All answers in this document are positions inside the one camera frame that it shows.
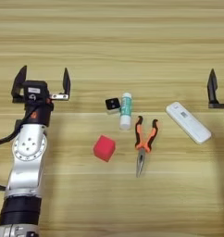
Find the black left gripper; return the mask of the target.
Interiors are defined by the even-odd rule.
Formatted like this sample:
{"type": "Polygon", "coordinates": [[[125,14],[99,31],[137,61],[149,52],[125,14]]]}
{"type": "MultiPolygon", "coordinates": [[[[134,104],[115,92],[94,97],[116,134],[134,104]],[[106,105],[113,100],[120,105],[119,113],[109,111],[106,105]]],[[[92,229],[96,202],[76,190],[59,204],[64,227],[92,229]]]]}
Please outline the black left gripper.
{"type": "MultiPolygon", "coordinates": [[[[20,94],[20,90],[23,88],[23,83],[26,80],[27,67],[23,66],[16,78],[14,79],[13,87],[11,90],[12,102],[23,103],[24,97],[20,94]]],[[[70,77],[68,69],[64,70],[63,75],[63,93],[51,94],[52,100],[68,101],[70,98],[70,77]]],[[[49,126],[51,112],[54,110],[54,104],[52,100],[47,98],[44,101],[28,100],[25,102],[25,117],[23,119],[24,124],[40,124],[46,127],[49,126]]]]}

